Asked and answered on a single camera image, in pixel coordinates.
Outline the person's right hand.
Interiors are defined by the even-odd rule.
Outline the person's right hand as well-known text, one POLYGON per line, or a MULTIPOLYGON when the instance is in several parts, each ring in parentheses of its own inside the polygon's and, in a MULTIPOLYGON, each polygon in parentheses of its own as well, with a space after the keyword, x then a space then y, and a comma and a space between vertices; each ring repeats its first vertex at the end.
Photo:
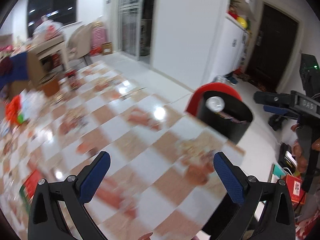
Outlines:
MULTIPOLYGON (((295 124, 291 126, 291 130, 295 132, 298 127, 299 124, 295 124)), ((311 149, 319 152, 319 138, 313 142, 313 144, 311 145, 311 149)), ((292 146, 292 155, 295 157, 297 162, 297 171, 301 174, 306 172, 306 169, 308 167, 308 160, 303 155, 303 149, 300 146, 298 139, 295 140, 292 146)))

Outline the person's left hand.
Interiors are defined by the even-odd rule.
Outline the person's left hand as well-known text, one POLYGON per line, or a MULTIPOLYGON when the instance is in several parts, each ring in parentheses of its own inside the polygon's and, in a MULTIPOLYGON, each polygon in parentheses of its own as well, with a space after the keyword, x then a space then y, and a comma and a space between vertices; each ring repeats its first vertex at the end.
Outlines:
POLYGON ((139 237, 138 240, 151 240, 151 236, 153 235, 153 232, 146 233, 139 237))

